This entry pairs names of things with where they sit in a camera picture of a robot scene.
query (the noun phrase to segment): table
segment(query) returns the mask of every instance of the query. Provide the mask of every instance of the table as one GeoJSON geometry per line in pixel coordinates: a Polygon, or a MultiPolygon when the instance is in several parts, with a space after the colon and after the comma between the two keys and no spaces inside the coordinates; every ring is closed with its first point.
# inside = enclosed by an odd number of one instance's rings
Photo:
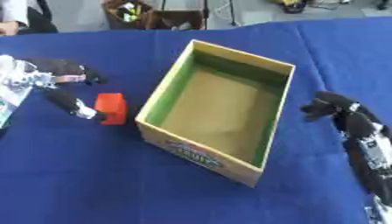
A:
{"type": "Polygon", "coordinates": [[[227,31],[100,31],[0,38],[0,53],[78,60],[110,78],[70,86],[92,105],[122,92],[133,117],[190,39],[297,65],[256,189],[144,143],[133,123],[68,116],[36,91],[0,141],[0,222],[7,224],[367,223],[364,192],[328,119],[298,108],[332,90],[392,123],[391,18],[269,23],[227,31]]]}

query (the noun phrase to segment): box rim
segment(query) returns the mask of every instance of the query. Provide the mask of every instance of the box rim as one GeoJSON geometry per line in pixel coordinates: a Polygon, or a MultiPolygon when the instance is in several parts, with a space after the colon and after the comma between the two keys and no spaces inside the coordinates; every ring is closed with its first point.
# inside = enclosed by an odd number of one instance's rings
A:
{"type": "Polygon", "coordinates": [[[145,125],[151,129],[154,129],[155,131],[158,131],[160,133],[164,133],[170,137],[174,137],[177,138],[181,141],[185,141],[188,142],[190,144],[193,144],[197,147],[206,149],[207,151],[211,151],[212,153],[218,154],[226,159],[232,160],[234,162],[236,162],[237,164],[241,164],[244,166],[247,166],[249,169],[252,169],[256,172],[260,172],[262,173],[263,170],[265,169],[265,165],[267,164],[267,160],[268,160],[268,156],[270,154],[270,148],[272,146],[273,140],[274,140],[274,135],[276,133],[277,130],[277,125],[279,123],[279,119],[280,116],[282,114],[283,111],[283,107],[284,107],[284,103],[290,88],[290,84],[291,84],[291,80],[292,80],[292,76],[294,74],[296,66],[290,63],[286,63],[286,62],[282,62],[276,59],[270,59],[270,58],[266,58],[260,55],[256,55],[253,53],[249,53],[249,52],[244,52],[244,51],[240,51],[240,50],[235,50],[232,48],[228,48],[222,45],[216,45],[216,44],[211,44],[211,43],[207,43],[205,41],[201,41],[201,40],[197,40],[197,39],[192,39],[188,45],[185,47],[185,49],[183,50],[183,52],[179,55],[179,57],[176,59],[176,61],[173,64],[173,67],[166,73],[166,75],[164,76],[164,78],[160,81],[160,83],[157,85],[157,87],[154,89],[154,91],[152,92],[151,96],[147,99],[146,103],[142,106],[140,112],[137,114],[135,121],[137,123],[140,123],[142,125],[145,125]],[[230,51],[232,53],[241,53],[241,54],[246,54],[247,56],[252,56],[252,57],[256,57],[259,60],[267,60],[269,62],[273,62],[273,63],[277,63],[279,65],[282,66],[286,66],[290,68],[290,73],[285,74],[286,76],[288,76],[288,80],[286,81],[285,85],[284,85],[284,91],[282,94],[282,99],[279,103],[278,106],[278,110],[276,112],[276,118],[271,130],[271,134],[269,136],[269,140],[267,143],[267,147],[265,148],[265,152],[263,153],[263,160],[262,160],[262,164],[260,167],[254,166],[251,163],[247,163],[245,161],[240,160],[239,158],[230,156],[228,154],[225,154],[219,150],[214,149],[213,147],[210,147],[208,145],[205,145],[203,143],[197,143],[191,139],[182,137],[182,136],[178,136],[174,133],[171,133],[165,129],[161,129],[157,126],[154,126],[152,124],[149,124],[147,122],[145,122],[145,118],[148,115],[148,113],[151,111],[153,105],[155,105],[155,103],[158,101],[159,97],[165,92],[165,90],[169,87],[170,83],[172,82],[172,80],[174,79],[174,77],[177,74],[177,71],[180,69],[180,67],[182,66],[182,62],[185,61],[187,59],[187,57],[189,55],[191,55],[191,53],[193,52],[194,49],[197,49],[197,46],[195,46],[194,44],[202,44],[202,45],[206,45],[206,46],[211,46],[211,47],[218,47],[218,48],[224,48],[224,50],[226,51],[230,51]]]}

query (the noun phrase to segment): printed logo on box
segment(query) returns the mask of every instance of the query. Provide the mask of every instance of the printed logo on box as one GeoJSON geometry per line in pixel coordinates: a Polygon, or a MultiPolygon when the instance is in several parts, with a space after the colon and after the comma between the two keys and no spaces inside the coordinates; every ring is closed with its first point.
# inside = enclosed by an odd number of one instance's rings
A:
{"type": "Polygon", "coordinates": [[[176,143],[173,141],[166,141],[166,144],[170,147],[170,151],[176,155],[187,158],[198,164],[205,165],[210,168],[222,168],[223,164],[214,157],[206,154],[202,150],[194,149],[194,146],[188,143],[176,143]]]}

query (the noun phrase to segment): green box lining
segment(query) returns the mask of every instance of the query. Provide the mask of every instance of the green box lining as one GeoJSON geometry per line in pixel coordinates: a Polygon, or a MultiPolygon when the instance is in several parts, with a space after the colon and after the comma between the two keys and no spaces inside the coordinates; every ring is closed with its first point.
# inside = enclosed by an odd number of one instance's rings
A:
{"type": "Polygon", "coordinates": [[[192,78],[193,69],[196,64],[202,65],[203,67],[209,67],[209,69],[215,71],[214,74],[216,75],[224,75],[231,79],[235,79],[235,76],[239,76],[252,81],[257,81],[263,84],[263,88],[274,95],[279,96],[279,100],[273,102],[274,107],[271,107],[272,111],[269,113],[269,121],[266,124],[266,128],[264,128],[261,133],[261,140],[255,150],[254,158],[251,161],[252,165],[261,167],[264,159],[265,147],[268,144],[270,135],[272,134],[273,124],[277,118],[278,106],[282,100],[282,95],[288,78],[287,75],[258,66],[251,66],[238,61],[224,59],[205,52],[195,51],[185,60],[182,67],[178,70],[178,74],[171,81],[169,87],[164,91],[155,105],[153,105],[151,112],[146,117],[146,122],[157,127],[162,125],[165,118],[169,115],[171,109],[181,96],[182,91],[186,88],[187,83],[192,78]]]}

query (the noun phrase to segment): white cloth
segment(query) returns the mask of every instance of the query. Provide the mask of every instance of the white cloth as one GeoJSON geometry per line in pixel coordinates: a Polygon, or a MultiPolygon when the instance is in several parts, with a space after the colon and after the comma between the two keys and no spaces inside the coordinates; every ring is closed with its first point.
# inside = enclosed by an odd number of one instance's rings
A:
{"type": "Polygon", "coordinates": [[[18,21],[28,25],[27,0],[0,0],[2,22],[18,21]]]}

